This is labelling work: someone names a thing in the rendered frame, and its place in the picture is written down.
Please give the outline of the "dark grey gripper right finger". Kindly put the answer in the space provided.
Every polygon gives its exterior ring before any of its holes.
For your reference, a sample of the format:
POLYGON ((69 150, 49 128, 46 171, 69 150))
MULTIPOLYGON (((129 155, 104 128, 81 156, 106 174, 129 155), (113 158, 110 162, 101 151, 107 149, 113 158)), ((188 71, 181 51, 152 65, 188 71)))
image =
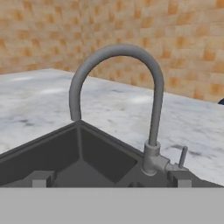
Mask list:
POLYGON ((169 171, 167 179, 169 187, 221 187, 221 185, 198 178, 190 171, 169 171))

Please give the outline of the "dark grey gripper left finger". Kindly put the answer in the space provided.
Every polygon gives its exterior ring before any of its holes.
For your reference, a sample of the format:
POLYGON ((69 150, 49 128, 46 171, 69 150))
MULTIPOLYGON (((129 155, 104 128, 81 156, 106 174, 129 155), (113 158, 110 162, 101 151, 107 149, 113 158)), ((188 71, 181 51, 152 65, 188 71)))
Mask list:
POLYGON ((56 177, 55 171, 34 171, 25 178, 3 185, 3 187, 52 187, 56 177))

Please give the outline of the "grey curved sink tap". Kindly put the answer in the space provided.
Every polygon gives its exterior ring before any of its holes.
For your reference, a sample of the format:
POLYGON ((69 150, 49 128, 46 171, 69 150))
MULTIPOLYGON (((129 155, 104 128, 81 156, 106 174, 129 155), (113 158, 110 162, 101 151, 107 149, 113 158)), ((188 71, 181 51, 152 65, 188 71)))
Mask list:
POLYGON ((152 75, 154 81, 153 107, 150 120, 149 139, 144 144, 142 171, 147 176, 154 176, 157 171, 186 171, 183 163, 186 158, 187 148, 182 151, 180 164, 172 164, 167 157, 160 154, 158 142, 158 128, 164 97, 164 76, 156 60, 143 48, 129 44, 109 45, 91 54, 79 66, 69 89, 69 109, 71 120, 76 122, 81 119, 81 89, 88 74, 101 62, 116 56, 129 56, 143 62, 152 75))

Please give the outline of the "dark grey sink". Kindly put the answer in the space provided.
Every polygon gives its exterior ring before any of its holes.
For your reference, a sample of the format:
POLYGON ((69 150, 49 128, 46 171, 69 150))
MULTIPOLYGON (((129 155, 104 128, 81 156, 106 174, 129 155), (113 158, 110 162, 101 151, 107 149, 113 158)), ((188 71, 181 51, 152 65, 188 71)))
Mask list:
POLYGON ((167 173, 142 171, 144 154, 83 122, 73 122, 0 155, 0 187, 34 171, 55 171, 52 187, 169 187, 167 173))

